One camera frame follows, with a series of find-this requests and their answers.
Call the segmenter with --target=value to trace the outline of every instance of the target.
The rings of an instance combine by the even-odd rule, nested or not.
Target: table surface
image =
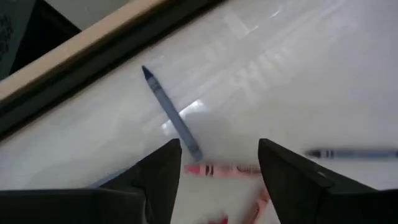
[[[171,138],[145,64],[206,161],[257,163],[259,138],[398,146],[398,1],[231,0],[130,59],[0,145],[0,189],[85,187]],[[187,150],[183,165],[192,162]],[[398,162],[317,161],[376,189]],[[261,180],[181,174],[172,223],[239,223]],[[269,206],[260,223],[278,223]]]

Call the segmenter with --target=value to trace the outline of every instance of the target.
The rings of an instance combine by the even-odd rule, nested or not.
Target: wooden frame
[[[0,139],[222,0],[135,0],[0,82]]]

